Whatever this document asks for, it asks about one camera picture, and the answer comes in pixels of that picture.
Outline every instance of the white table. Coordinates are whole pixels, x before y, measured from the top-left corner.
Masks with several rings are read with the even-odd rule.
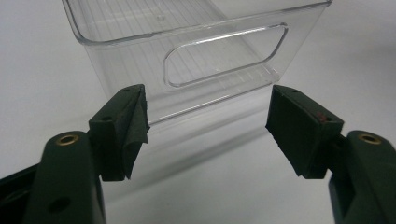
[[[396,3],[334,1],[279,84],[342,118],[343,134],[396,134]],[[131,181],[105,183],[108,223],[333,223],[325,180],[295,176],[256,91],[153,127]],[[106,97],[62,2],[0,3],[0,178],[57,133],[88,131]]]

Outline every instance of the clear plastic bin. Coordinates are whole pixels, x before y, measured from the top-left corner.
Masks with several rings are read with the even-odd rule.
[[[279,81],[326,0],[63,0],[107,96],[146,85],[150,124]]]

